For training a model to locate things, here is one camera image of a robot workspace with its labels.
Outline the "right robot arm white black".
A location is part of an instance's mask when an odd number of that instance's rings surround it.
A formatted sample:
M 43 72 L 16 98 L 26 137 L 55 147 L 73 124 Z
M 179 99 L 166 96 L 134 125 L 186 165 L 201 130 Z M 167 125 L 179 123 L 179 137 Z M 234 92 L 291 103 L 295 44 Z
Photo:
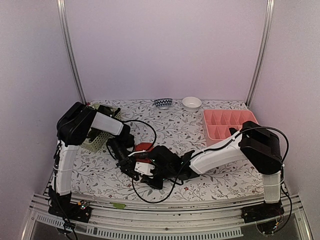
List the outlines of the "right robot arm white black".
M 247 159 L 262 175 L 264 203 L 259 206 L 258 213 L 262 218 L 269 218 L 278 210 L 281 198 L 283 165 L 287 157 L 286 153 L 281 154 L 278 135 L 282 134 L 274 127 L 246 121 L 228 138 L 183 156 L 158 145 L 146 154 L 151 162 L 136 163 L 134 169 L 147 178 L 146 184 L 150 187 L 161 189 L 165 180 L 194 179 L 222 165 Z

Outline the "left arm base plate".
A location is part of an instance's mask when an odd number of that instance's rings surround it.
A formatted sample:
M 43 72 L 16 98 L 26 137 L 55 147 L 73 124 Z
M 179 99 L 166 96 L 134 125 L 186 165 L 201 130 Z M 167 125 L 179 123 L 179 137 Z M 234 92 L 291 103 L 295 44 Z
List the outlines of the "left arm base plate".
M 48 213 L 64 219 L 88 223 L 91 218 L 92 210 L 93 209 L 90 206 L 82 208 L 80 205 L 75 203 L 55 203 L 52 200 Z

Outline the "black striped underwear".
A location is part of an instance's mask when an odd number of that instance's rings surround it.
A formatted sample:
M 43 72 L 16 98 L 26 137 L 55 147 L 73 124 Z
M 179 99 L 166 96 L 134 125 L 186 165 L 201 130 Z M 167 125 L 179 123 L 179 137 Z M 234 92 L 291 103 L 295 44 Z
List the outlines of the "black striped underwear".
M 230 127 L 228 130 L 229 130 L 231 136 L 235 136 L 239 133 L 238 128 Z

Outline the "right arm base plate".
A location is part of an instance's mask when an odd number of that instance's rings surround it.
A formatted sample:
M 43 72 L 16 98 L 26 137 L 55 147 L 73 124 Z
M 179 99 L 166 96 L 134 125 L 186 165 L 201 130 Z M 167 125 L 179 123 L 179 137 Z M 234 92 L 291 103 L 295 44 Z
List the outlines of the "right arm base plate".
M 260 203 L 241 208 L 241 218 L 245 223 L 262 221 L 269 218 L 280 217 L 285 213 L 280 202 Z

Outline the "red cloth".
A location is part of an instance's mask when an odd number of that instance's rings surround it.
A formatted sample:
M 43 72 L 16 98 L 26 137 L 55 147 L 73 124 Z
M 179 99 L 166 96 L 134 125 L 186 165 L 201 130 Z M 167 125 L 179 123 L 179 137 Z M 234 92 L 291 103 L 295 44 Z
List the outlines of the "red cloth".
M 139 151 L 150 151 L 153 149 L 153 144 L 149 143 L 149 142 L 141 142 L 139 144 L 137 144 L 134 148 L 135 152 L 139 152 Z

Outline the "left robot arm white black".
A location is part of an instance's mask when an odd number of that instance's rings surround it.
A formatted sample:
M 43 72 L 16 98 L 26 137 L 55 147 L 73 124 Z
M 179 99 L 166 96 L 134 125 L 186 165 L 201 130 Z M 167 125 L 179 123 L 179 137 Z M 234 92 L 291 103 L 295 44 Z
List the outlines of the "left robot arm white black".
M 57 147 L 54 154 L 54 180 L 50 197 L 55 209 L 63 216 L 74 213 L 71 201 L 71 175 L 75 157 L 91 128 L 107 132 L 127 148 L 134 146 L 131 128 L 124 121 L 113 118 L 95 108 L 76 102 L 57 122 Z

